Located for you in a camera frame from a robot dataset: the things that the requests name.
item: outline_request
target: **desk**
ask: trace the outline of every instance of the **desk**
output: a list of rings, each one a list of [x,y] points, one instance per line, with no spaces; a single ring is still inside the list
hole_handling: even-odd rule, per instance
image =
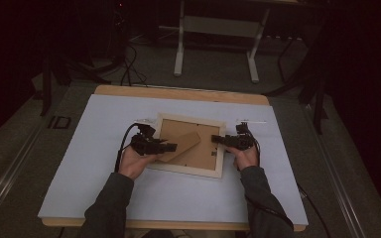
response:
[[[252,49],[247,52],[247,60],[249,66],[250,77],[253,83],[259,82],[259,76],[255,63],[255,55],[258,50],[259,43],[263,36],[265,26],[267,24],[271,8],[274,6],[297,6],[312,7],[313,4],[301,3],[298,0],[257,0],[257,1],[240,1],[240,4],[251,4],[251,6],[259,9],[259,15],[262,16],[258,21],[237,21],[222,18],[211,18],[201,16],[191,16],[185,12],[185,2],[181,1],[180,20],[179,20],[179,43],[176,54],[174,75],[182,75],[182,67],[184,61],[184,36],[185,32],[217,34],[224,36],[236,36],[254,39]],[[224,1],[223,5],[230,5],[231,2]]]
[[[108,115],[111,112],[107,108],[114,113],[119,113],[114,107],[127,108],[132,104],[142,107],[148,105],[149,109],[139,110],[141,107],[137,107],[137,110],[119,114],[122,115],[121,118]],[[244,112],[254,107],[270,112],[268,113],[270,117],[265,115],[268,128],[275,128],[276,130],[271,131],[267,127],[259,127],[264,133],[264,136],[260,137],[259,128],[253,130],[252,127],[254,126],[249,125],[249,127],[252,128],[252,132],[260,144],[265,146],[262,152],[265,159],[261,160],[273,193],[277,195],[289,217],[295,223],[295,230],[304,230],[308,221],[274,113],[272,108],[268,106],[266,97],[231,92],[120,86],[99,86],[95,90],[95,94],[91,96],[49,188],[39,217],[48,226],[80,226],[82,224],[84,221],[83,212],[92,204],[113,169],[121,137],[123,137],[127,126],[132,124],[129,121],[131,118],[147,118],[160,110],[187,112],[196,117],[200,117],[198,113],[212,116],[208,111],[218,110],[216,113],[219,113],[219,116],[228,117],[226,133],[231,134],[235,130],[235,119],[230,115],[232,114],[230,110],[222,109],[223,106],[235,108],[237,112]],[[118,127],[117,125],[122,124],[122,120],[126,121],[123,122],[125,125]],[[164,195],[166,192],[172,192],[169,190],[171,187],[175,191],[173,195],[179,197],[165,201]],[[205,194],[206,192],[227,194],[227,196],[221,196],[217,201],[212,200],[212,197],[206,197],[208,195]],[[221,179],[147,169],[135,182],[131,203],[128,206],[126,226],[128,228],[150,229],[248,230],[247,212],[242,194],[243,187],[238,179],[238,172],[232,166],[231,155],[224,157],[223,177]],[[182,211],[179,213],[173,211],[175,214],[160,214],[160,210],[154,211],[163,207],[175,207],[175,202],[178,201],[180,206],[183,206],[184,210],[187,211],[184,218],[178,217],[178,215],[182,216]],[[217,210],[211,209],[209,215],[202,214],[199,218],[198,213],[203,213],[206,209],[204,206],[212,206],[213,202],[225,204],[231,202],[231,205],[222,206],[226,208]]]

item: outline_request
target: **person's right hand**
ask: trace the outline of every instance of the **person's right hand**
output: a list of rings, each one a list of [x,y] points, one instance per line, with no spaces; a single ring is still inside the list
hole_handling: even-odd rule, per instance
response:
[[[246,167],[259,166],[255,146],[246,151],[240,151],[234,147],[227,147],[226,150],[235,156],[234,165],[237,166],[239,171],[243,171]]]
[[[140,156],[131,146],[128,146],[123,152],[118,173],[135,180],[148,164],[156,161],[161,156],[161,154]]]

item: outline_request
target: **gray floor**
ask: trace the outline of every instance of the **gray floor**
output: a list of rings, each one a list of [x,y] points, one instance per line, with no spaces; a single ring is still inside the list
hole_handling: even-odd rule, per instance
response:
[[[187,44],[189,47],[185,50],[181,77],[173,76],[176,49],[171,48],[169,41],[157,46],[133,45],[138,53],[134,66],[146,75],[148,85],[246,93],[260,93],[282,85],[276,59],[285,43],[279,40],[266,39],[261,43],[256,57],[261,77],[258,84],[250,82],[244,51],[218,51],[217,48],[208,51],[201,50],[205,46],[193,42]],[[289,50],[283,59],[286,75],[298,66],[306,50],[302,43],[296,43]],[[105,78],[118,84],[123,71],[124,68],[105,75]],[[138,80],[134,73],[132,80]],[[44,226],[37,213],[95,86],[77,77],[71,87],[55,89],[66,93],[51,115],[71,117],[71,126],[67,130],[45,127],[41,131],[27,156],[27,162],[0,206],[0,237],[58,237],[60,229]],[[279,97],[269,98],[296,180],[315,203],[332,237],[381,237],[380,197],[331,98],[325,99],[324,109],[328,119],[322,120],[323,135],[319,136],[312,127],[311,110],[297,101],[298,92],[294,89]],[[39,117],[40,111],[41,102],[29,100],[0,129],[0,177],[17,156],[30,132],[40,125],[47,125],[46,118]],[[348,200],[341,200],[341,193],[346,194]],[[310,225],[296,237],[326,237],[312,206],[306,198],[303,201]],[[353,209],[348,214],[356,214],[360,228],[351,228],[353,222],[345,216],[348,209],[344,204],[347,203],[352,204]],[[75,234],[76,228],[68,228],[63,237],[74,237]],[[209,234],[209,237],[227,235],[229,233],[216,233]],[[198,232],[193,233],[193,237],[207,235]]]

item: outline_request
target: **black cable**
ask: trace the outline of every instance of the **black cable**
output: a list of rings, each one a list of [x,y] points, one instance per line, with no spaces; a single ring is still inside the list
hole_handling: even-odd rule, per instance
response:
[[[274,210],[272,208],[269,208],[267,206],[264,206],[264,205],[261,205],[255,201],[252,201],[249,197],[245,196],[246,197],[246,200],[249,201],[255,208],[257,208],[258,210],[262,210],[266,213],[269,213],[271,215],[274,215],[280,219],[282,219],[284,222],[286,222],[292,229],[294,229],[294,224],[292,222],[292,220],[289,219],[289,217],[287,217],[285,214],[282,214],[281,212],[277,211],[277,210]]]
[[[123,80],[125,79],[126,75],[128,76],[128,80],[129,80],[129,86],[132,85],[131,83],[131,75],[130,75],[130,68],[131,66],[133,65],[133,63],[135,62],[135,59],[137,58],[137,51],[135,50],[135,48],[133,48],[132,46],[128,45],[127,47],[129,47],[130,49],[132,49],[134,51],[134,57],[132,58],[132,60],[130,61],[129,65],[128,65],[128,61],[127,59],[125,59],[125,65],[126,65],[126,70],[125,72],[123,73],[122,75],[122,78],[120,80],[120,85],[123,84]]]
[[[125,149],[123,146],[125,145],[126,137],[128,136],[129,131],[130,131],[134,126],[138,126],[138,123],[134,123],[134,124],[130,125],[129,128],[128,128],[128,130],[126,130],[125,135],[123,136],[122,144],[120,144],[120,149],[119,149],[119,152],[117,153],[116,164],[115,164],[115,166],[114,166],[114,172],[116,172],[116,173],[119,171],[120,158],[122,158],[122,152],[123,152],[123,150]]]
[[[128,146],[130,146],[131,144],[128,144],[127,146],[125,146],[125,147],[122,147],[120,150],[121,151],[123,151],[123,150],[125,150]]]
[[[259,142],[258,140],[256,140],[256,138],[253,136],[252,132],[250,132],[248,130],[248,136],[250,136],[252,138],[252,140],[254,141],[254,144],[255,144],[255,147],[256,147],[256,156],[257,156],[257,159],[258,159],[258,166],[261,165],[261,146],[259,145]]]
[[[327,236],[328,238],[330,238],[330,232],[329,232],[329,230],[327,229],[326,223],[324,222],[323,218],[321,217],[321,215],[320,215],[320,213],[319,213],[317,207],[314,205],[314,203],[312,202],[311,198],[308,196],[308,194],[305,192],[305,190],[299,185],[299,183],[296,182],[296,184],[297,184],[297,187],[299,188],[299,190],[302,192],[303,196],[304,196],[305,198],[308,199],[308,201],[309,201],[309,203],[311,204],[312,208],[313,208],[314,211],[317,213],[317,217],[319,218],[320,223],[322,224],[323,229],[324,229],[324,231],[326,232],[326,236]]]
[[[139,78],[139,82],[136,82],[136,83],[139,83],[139,84],[144,84],[146,87],[148,87],[146,81],[147,81],[147,76],[142,73],[142,72],[139,72],[134,65],[131,65],[130,66],[130,69],[132,69],[132,71],[135,72],[135,74],[137,75],[137,77]]]
[[[58,238],[61,238],[63,235],[64,235],[64,227],[61,229],[61,232],[60,232]]]

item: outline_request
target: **metal stand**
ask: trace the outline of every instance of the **metal stand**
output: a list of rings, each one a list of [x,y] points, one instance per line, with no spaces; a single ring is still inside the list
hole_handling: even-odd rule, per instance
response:
[[[184,63],[184,33],[198,32],[217,34],[225,36],[237,36],[254,38],[252,50],[248,52],[247,61],[249,65],[250,77],[253,83],[259,82],[258,71],[255,63],[255,55],[264,32],[265,24],[269,16],[270,9],[266,9],[261,23],[234,21],[225,19],[213,19],[185,15],[185,1],[181,2],[181,15],[179,19],[179,45],[176,53],[174,76],[182,75]]]

